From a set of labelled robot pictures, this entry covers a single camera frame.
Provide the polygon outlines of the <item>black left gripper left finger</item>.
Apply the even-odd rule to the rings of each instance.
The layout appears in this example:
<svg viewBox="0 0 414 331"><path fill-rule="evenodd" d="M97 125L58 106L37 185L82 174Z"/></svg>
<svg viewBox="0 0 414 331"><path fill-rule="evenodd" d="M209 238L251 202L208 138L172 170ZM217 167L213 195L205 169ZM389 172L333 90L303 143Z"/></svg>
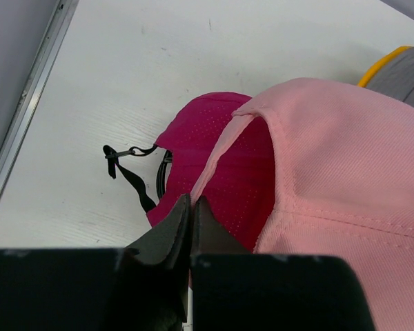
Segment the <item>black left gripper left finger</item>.
<svg viewBox="0 0 414 331"><path fill-rule="evenodd" d="M0 249L0 330L180 330L190 198L124 248Z"/></svg>

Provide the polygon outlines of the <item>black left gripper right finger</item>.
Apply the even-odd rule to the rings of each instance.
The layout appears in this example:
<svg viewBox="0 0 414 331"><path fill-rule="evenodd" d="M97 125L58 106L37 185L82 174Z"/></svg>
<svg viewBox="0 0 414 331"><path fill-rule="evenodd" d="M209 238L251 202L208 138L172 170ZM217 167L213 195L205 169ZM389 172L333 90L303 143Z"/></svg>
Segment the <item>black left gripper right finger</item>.
<svg viewBox="0 0 414 331"><path fill-rule="evenodd" d="M374 330L356 274L343 259L251 254L215 219L193 210L194 330Z"/></svg>

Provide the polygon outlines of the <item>magenta baseball cap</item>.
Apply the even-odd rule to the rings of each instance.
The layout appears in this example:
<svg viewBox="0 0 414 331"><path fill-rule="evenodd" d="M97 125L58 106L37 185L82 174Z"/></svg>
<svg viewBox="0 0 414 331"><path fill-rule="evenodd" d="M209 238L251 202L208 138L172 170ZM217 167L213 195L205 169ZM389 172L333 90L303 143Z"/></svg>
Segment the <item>magenta baseball cap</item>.
<svg viewBox="0 0 414 331"><path fill-rule="evenodd" d="M123 152L105 145L108 174L121 173L135 189L152 227L168 215L178 198L192 194L192 201L206 197L213 214L247 250L257 238L275 203L275 161L266 122L253 119L225 153L213 156L214 147L233 112L251 97L236 92L211 92L188 102L158 136L151 148L133 146ZM157 149L172 152L166 171L166 192L153 201L144 180L123 167L124 156L145 157Z"/></svg>

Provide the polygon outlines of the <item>light pink baseball cap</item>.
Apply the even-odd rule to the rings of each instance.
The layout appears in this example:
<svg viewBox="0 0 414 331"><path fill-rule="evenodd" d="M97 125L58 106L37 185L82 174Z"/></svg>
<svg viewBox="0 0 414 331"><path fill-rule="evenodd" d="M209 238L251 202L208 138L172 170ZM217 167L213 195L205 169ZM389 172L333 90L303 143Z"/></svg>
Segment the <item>light pink baseball cap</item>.
<svg viewBox="0 0 414 331"><path fill-rule="evenodd" d="M378 330L414 330L414 107L293 79L236 110L213 156L256 117L275 159L275 203L256 251L339 256L360 278Z"/></svg>

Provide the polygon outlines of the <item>grey bucket hat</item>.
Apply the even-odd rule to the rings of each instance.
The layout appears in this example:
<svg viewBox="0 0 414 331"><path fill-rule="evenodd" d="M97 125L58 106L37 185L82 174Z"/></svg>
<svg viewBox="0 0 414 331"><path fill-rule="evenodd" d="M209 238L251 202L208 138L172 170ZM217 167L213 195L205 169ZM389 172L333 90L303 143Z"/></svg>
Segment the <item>grey bucket hat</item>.
<svg viewBox="0 0 414 331"><path fill-rule="evenodd" d="M377 61L358 85L414 107L414 47L401 46Z"/></svg>

